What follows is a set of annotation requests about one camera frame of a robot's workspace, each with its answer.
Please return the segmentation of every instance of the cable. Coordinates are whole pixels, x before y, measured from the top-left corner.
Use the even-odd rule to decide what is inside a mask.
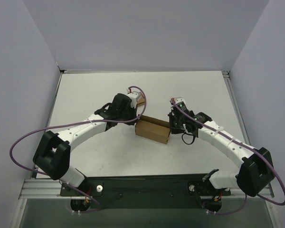
[[[123,124],[125,123],[125,124],[126,124],[126,123],[130,123],[130,122],[133,122],[133,121],[138,120],[138,119],[143,115],[144,111],[146,110],[147,99],[146,99],[146,95],[144,94],[143,90],[142,90],[140,87],[137,87],[137,86],[134,86],[134,85],[133,85],[133,86],[130,86],[130,87],[129,87],[129,89],[131,89],[131,88],[136,88],[136,89],[138,89],[138,90],[142,93],[142,95],[143,95],[143,97],[144,97],[144,99],[145,99],[143,110],[142,110],[142,112],[141,112],[136,118],[134,118],[134,119],[132,119],[132,120],[126,120],[126,121],[117,121],[117,120],[91,120],[91,121],[83,121],[83,122],[70,123],[70,124],[65,124],[65,125],[57,125],[57,126],[51,126],[51,127],[40,128],[40,129],[31,131],[31,132],[29,132],[29,133],[23,135],[22,137],[18,138],[18,139],[12,144],[12,146],[11,146],[10,149],[9,149],[9,155],[10,155],[9,157],[10,157],[10,159],[11,159],[17,166],[19,166],[19,167],[21,167],[21,168],[23,168],[23,169],[25,169],[25,170],[32,171],[32,172],[36,172],[36,173],[40,173],[40,174],[43,174],[43,175],[47,175],[45,172],[40,172],[40,171],[37,171],[37,170],[34,170],[34,169],[30,169],[30,168],[28,168],[28,167],[26,167],[26,166],[24,166],[24,165],[21,165],[19,162],[17,162],[16,159],[14,158],[14,156],[13,156],[13,149],[14,149],[14,147],[15,147],[21,140],[25,139],[26,137],[28,137],[28,136],[30,136],[30,135],[32,135],[32,134],[35,134],[35,133],[37,133],[37,132],[45,131],[45,130],[56,129],[56,128],[64,128],[64,127],[71,127],[71,126],[83,125],[83,124],[90,124],[90,123],[95,123],[95,122],[109,122],[109,123],[123,123]],[[89,199],[91,199],[92,201],[94,201],[94,202],[96,202],[97,204],[100,205],[100,203],[99,203],[97,200],[93,199],[92,197],[90,197],[89,195],[87,195],[86,193],[84,193],[83,191],[81,191],[81,190],[79,190],[79,189],[77,189],[77,188],[75,188],[75,187],[73,187],[73,186],[71,186],[71,185],[68,185],[68,186],[69,186],[70,188],[76,190],[76,191],[79,192],[80,194],[83,194],[84,196],[87,196]]]
[[[247,203],[247,195],[245,194],[244,203],[242,204],[242,206],[240,208],[238,208],[236,210],[232,210],[229,212],[213,212],[213,211],[207,210],[207,212],[210,212],[211,214],[215,214],[215,215],[231,215],[231,214],[237,213],[240,210],[242,210],[246,206],[246,203]]]
[[[202,125],[203,127],[208,128],[208,129],[210,129],[210,130],[212,130],[212,131],[214,131],[214,132],[217,131],[215,128],[210,127],[210,126],[208,126],[208,125],[206,125],[206,124],[204,124],[204,123],[201,123],[201,122],[195,120],[194,118],[192,118],[191,116],[189,116],[188,114],[186,114],[184,111],[182,111],[182,110],[175,104],[174,98],[171,99],[171,102],[172,102],[172,104],[173,104],[182,114],[184,114],[186,117],[188,117],[188,118],[191,119],[192,121],[194,121],[194,122],[196,122],[196,123]],[[255,153],[260,159],[262,159],[262,161],[265,162],[265,164],[270,168],[270,170],[272,171],[272,173],[274,174],[274,176],[275,176],[276,179],[278,180],[278,182],[279,182],[279,184],[280,184],[280,186],[281,186],[281,188],[282,188],[282,191],[283,191],[283,193],[284,193],[284,196],[285,196],[285,185],[284,185],[284,183],[283,183],[281,177],[279,176],[279,174],[276,172],[276,170],[274,169],[274,167],[266,160],[266,158],[264,158],[264,157],[263,157],[259,152],[257,152],[256,150],[251,149],[250,147],[248,147],[248,146],[246,146],[246,145],[244,145],[244,144],[242,144],[242,143],[240,143],[240,142],[238,142],[238,141],[236,141],[236,140],[230,138],[228,135],[224,134],[223,132],[219,131],[218,134],[224,136],[224,137],[227,138],[228,140],[231,140],[231,141],[234,142],[235,144],[237,144],[237,145],[239,145],[239,146],[241,146],[241,147],[244,147],[244,148],[250,150],[252,153]],[[257,196],[260,197],[260,198],[262,198],[262,199],[264,199],[264,200],[266,200],[266,201],[268,201],[268,202],[271,202],[271,203],[273,203],[273,204],[276,204],[276,205],[278,205],[278,206],[284,206],[284,205],[285,205],[285,200],[284,200],[284,202],[280,203],[280,202],[275,202],[275,201],[273,201],[273,200],[271,200],[271,199],[268,199],[268,198],[266,198],[266,197],[264,197],[264,196],[261,196],[261,195],[259,195],[259,194],[257,194]]]
[[[184,140],[184,135],[193,136],[192,142],[187,143],[187,142]],[[195,141],[195,136],[194,136],[193,134],[184,133],[184,134],[181,135],[181,139],[182,139],[182,141],[183,141],[186,145],[192,145],[192,144],[194,143],[194,141]]]

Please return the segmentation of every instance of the metal frame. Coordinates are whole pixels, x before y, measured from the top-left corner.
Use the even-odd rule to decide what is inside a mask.
[[[50,123],[50,119],[52,116],[52,112],[54,109],[54,105],[55,105],[55,101],[56,101],[56,96],[58,93],[58,89],[60,86],[60,81],[61,81],[61,77],[63,74],[71,74],[71,73],[75,73],[73,71],[65,71],[65,72],[61,72],[60,74],[60,78],[59,78],[59,82],[56,88],[56,92],[55,92],[55,97],[54,97],[54,102],[52,104],[52,109],[50,112],[50,116],[47,122],[47,126]],[[80,73],[92,73],[91,71],[81,71]],[[229,78],[229,71],[223,71],[222,72],[225,83],[226,83],[226,87],[227,90],[229,92],[229,96],[231,99],[231,102],[233,104],[236,116],[237,116],[237,120],[238,123],[240,125],[242,134],[244,136],[244,140],[245,143],[250,144],[249,143],[249,138],[245,129],[245,125],[239,110],[239,107],[237,105],[237,102],[235,100],[234,97],[234,93],[233,93],[233,89],[231,86],[231,82],[230,82],[230,78]],[[28,199],[61,199],[62,197],[60,196],[60,189],[61,189],[61,185],[58,181],[55,180],[51,180],[51,179],[29,179],[29,180],[24,180],[23,183],[23,187],[19,196],[19,200],[18,200],[18,204],[16,207],[16,211],[14,213],[13,219],[12,219],[12,223],[11,223],[11,228],[18,228],[20,226],[22,217],[23,217],[23,213],[24,213],[24,209],[27,203]],[[239,190],[239,189],[230,189],[231,190],[231,196],[229,196],[230,198],[243,198],[244,193]],[[271,186],[268,186],[266,188],[264,188],[261,192],[261,195],[265,196],[265,197],[273,197],[273,193],[271,190]],[[84,199],[84,197],[63,197],[64,199]],[[276,211],[276,207],[275,205],[273,205],[272,203],[266,202],[267,205],[267,210],[269,213],[269,216],[271,218],[272,224],[274,228],[281,228],[281,223],[280,220],[278,218],[278,214]]]

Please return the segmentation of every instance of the wall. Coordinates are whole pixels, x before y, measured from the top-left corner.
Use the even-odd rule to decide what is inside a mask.
[[[230,70],[268,0],[24,0],[61,69]]]
[[[29,172],[9,158],[12,143],[46,125],[59,70],[21,0],[0,0],[0,228],[11,218]],[[40,135],[22,142],[15,157],[32,167]]]
[[[231,69],[249,139],[272,153],[285,182],[285,0],[271,0]],[[273,182],[277,201],[282,191]],[[285,227],[285,207],[278,207]]]

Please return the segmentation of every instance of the table surface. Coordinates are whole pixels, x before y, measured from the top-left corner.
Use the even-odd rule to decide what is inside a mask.
[[[132,72],[63,74],[50,126],[83,121],[111,102],[117,93],[138,86],[146,94],[145,115],[168,121],[171,97],[182,96],[194,113],[204,112],[243,141],[240,126],[220,71]],[[208,173],[236,169],[235,164],[211,144],[196,139],[185,145],[181,135],[171,135],[167,145],[134,133],[134,126],[118,124],[79,145],[71,165],[86,176],[124,176]]]

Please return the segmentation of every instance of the black cable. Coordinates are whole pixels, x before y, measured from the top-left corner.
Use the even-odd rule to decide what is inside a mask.
[[[184,135],[193,136],[192,142],[187,143],[187,142],[184,140]],[[181,135],[181,139],[182,139],[182,141],[183,141],[186,145],[192,145],[192,144],[194,143],[194,141],[195,141],[195,136],[194,136],[193,134],[184,133],[184,134]]]

